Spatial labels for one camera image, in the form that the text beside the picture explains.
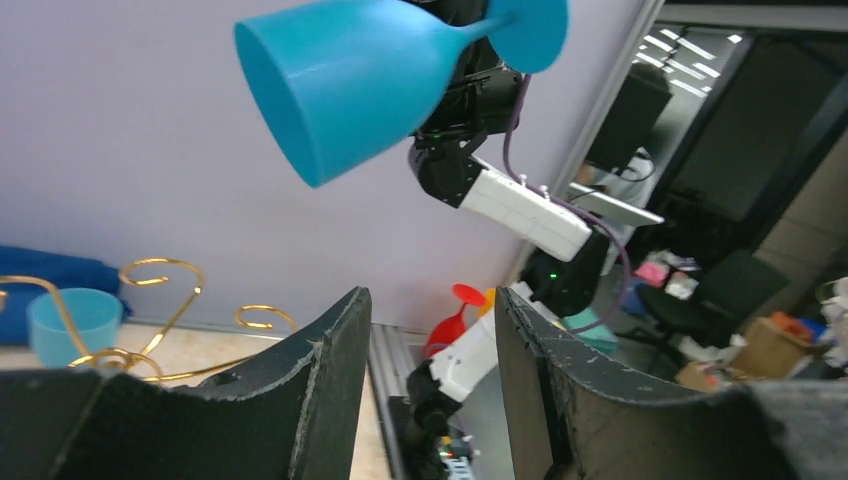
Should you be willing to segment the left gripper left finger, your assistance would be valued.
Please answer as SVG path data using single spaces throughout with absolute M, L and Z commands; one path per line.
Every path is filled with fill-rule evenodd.
M 5 479 L 346 479 L 372 297 L 316 320 L 195 387 L 114 369 L 1 375 Z

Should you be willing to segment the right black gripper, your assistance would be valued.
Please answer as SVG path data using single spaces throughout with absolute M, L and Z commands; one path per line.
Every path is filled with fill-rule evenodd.
M 507 66 L 483 37 L 459 56 L 447 90 L 417 140 L 469 140 L 503 133 L 513 113 L 522 74 Z

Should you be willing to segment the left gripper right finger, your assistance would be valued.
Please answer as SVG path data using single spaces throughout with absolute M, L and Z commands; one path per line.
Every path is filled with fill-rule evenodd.
M 712 393 L 634 370 L 496 294 L 518 479 L 843 479 L 847 385 L 758 380 Z

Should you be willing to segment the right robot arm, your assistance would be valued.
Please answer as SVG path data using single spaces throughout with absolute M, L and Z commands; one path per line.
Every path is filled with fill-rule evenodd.
M 583 257 L 599 233 L 510 167 L 476 156 L 494 134 L 510 139 L 533 73 L 551 66 L 567 36 L 564 1 L 426 1 L 426 12 L 473 33 L 438 106 L 414 132 L 410 167 L 421 188 L 481 215 L 557 260 Z M 405 479 L 470 479 L 474 450 L 451 422 L 497 366 L 495 316 L 472 325 L 461 314 L 440 323 L 409 374 L 405 396 L 389 400 Z

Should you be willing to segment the gold wire glass rack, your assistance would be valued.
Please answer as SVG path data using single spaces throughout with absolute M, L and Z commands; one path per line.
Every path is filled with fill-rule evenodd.
M 157 285 L 164 285 L 170 281 L 170 278 L 166 275 L 147 279 L 135 279 L 132 277 L 134 270 L 148 265 L 172 265 L 186 269 L 195 276 L 195 285 L 181 306 L 166 321 L 139 317 L 133 314 L 129 316 L 129 322 L 131 324 L 140 323 L 142 325 L 158 327 L 158 330 L 152 335 L 151 339 L 139 351 L 131 351 L 111 344 L 107 344 L 101 348 L 90 347 L 83 338 L 82 330 L 73 318 L 69 308 L 69 302 L 61 293 L 61 289 L 47 279 L 32 275 L 3 275 L 1 277 L 1 284 L 3 286 L 18 284 L 35 285 L 44 290 L 48 298 L 52 301 L 59 321 L 64 327 L 62 334 L 70 341 L 72 350 L 70 354 L 62 358 L 61 363 L 54 363 L 52 365 L 54 368 L 104 367 L 130 373 L 134 367 L 141 364 L 148 366 L 153 371 L 153 374 L 150 376 L 142 376 L 140 378 L 142 381 L 152 384 L 163 384 L 218 374 L 229 368 L 243 364 L 252 358 L 248 355 L 201 369 L 166 374 L 161 365 L 151 357 L 151 353 L 161 345 L 170 332 L 178 325 L 178 322 L 183 318 L 186 311 L 193 306 L 197 298 L 203 293 L 206 287 L 206 277 L 197 266 L 187 261 L 163 257 L 149 257 L 135 260 L 121 267 L 118 270 L 118 279 L 124 285 L 137 288 L 155 287 Z

